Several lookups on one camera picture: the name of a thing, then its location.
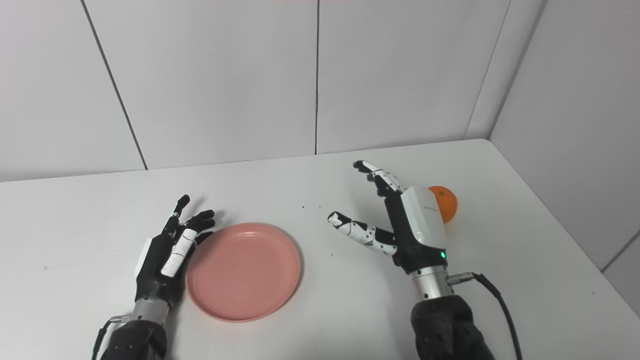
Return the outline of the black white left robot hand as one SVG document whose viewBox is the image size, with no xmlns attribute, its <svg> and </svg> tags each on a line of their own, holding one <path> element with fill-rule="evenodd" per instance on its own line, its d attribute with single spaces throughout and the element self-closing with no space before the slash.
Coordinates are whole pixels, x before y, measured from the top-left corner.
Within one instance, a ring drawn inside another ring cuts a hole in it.
<svg viewBox="0 0 640 360">
<path fill-rule="evenodd" d="M 141 266 L 135 276 L 135 301 L 157 297 L 174 305 L 181 300 L 186 266 L 198 246 L 213 234 L 216 225 L 212 209 L 202 210 L 181 222 L 182 211 L 190 201 L 188 194 L 178 199 L 162 231 L 150 240 L 142 253 Z"/>
</svg>

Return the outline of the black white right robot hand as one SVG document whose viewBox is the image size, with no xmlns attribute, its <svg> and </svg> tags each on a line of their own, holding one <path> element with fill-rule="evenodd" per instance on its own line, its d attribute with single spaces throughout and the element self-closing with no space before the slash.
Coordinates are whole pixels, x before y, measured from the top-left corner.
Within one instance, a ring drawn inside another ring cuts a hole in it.
<svg viewBox="0 0 640 360">
<path fill-rule="evenodd" d="M 390 172 L 363 160 L 353 167 L 374 183 L 383 198 L 391 231 L 352 219 L 333 211 L 327 221 L 355 242 L 391 256 L 405 274 L 425 273 L 425 269 L 447 267 L 445 225 L 435 195 L 424 187 L 406 187 Z"/>
</svg>

